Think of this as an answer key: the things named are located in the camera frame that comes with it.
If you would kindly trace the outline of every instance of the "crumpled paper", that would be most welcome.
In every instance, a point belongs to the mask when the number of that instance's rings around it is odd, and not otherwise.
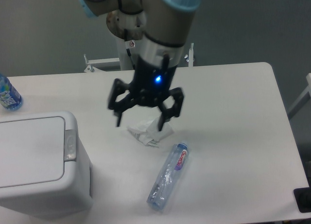
[[[158,122],[159,117],[155,120],[144,120],[135,125],[127,126],[127,130],[145,146],[159,148],[160,140],[168,137],[174,131],[168,122],[163,125],[162,131],[158,131]]]

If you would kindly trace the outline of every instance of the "plastic water bottle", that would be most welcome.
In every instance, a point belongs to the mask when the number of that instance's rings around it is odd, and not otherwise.
[[[147,203],[153,209],[163,210],[182,172],[188,154],[188,147],[185,143],[179,143],[173,146],[147,199]]]
[[[17,110],[22,106],[22,97],[12,86],[9,79],[0,73],[0,104],[8,110]]]

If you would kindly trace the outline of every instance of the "black object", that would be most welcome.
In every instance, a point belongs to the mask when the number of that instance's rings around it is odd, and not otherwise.
[[[311,212],[311,188],[294,189],[295,199],[301,213]]]
[[[118,117],[117,127],[120,125],[122,113],[135,105],[157,106],[160,109],[162,114],[158,123],[159,131],[171,117],[179,117],[184,94],[180,87],[169,90],[177,67],[169,68],[169,61],[169,56],[165,54],[162,66],[158,68],[139,57],[134,78],[130,84],[126,84],[118,78],[115,79],[108,98],[108,109],[113,110],[114,115]],[[117,97],[127,90],[129,94],[116,102]],[[174,104],[171,108],[166,108],[163,102],[170,96],[173,97]]]

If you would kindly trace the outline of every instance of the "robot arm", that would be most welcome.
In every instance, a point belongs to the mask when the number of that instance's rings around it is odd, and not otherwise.
[[[134,78],[130,84],[115,79],[108,108],[118,117],[120,125],[125,110],[135,106],[158,107],[161,118],[158,129],[171,117],[179,117],[184,95],[181,88],[170,90],[171,82],[187,40],[195,10],[200,0],[83,0],[89,16],[96,16],[119,9],[134,15],[142,10],[147,22],[142,38]],[[120,101],[117,97],[129,94]],[[172,96],[174,104],[167,108],[163,103]]]

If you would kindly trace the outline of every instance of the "blue led light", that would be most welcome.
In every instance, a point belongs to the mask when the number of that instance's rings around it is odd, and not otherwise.
[[[161,81],[162,81],[162,77],[161,76],[157,76],[156,78],[155,78],[155,83],[161,83]]]

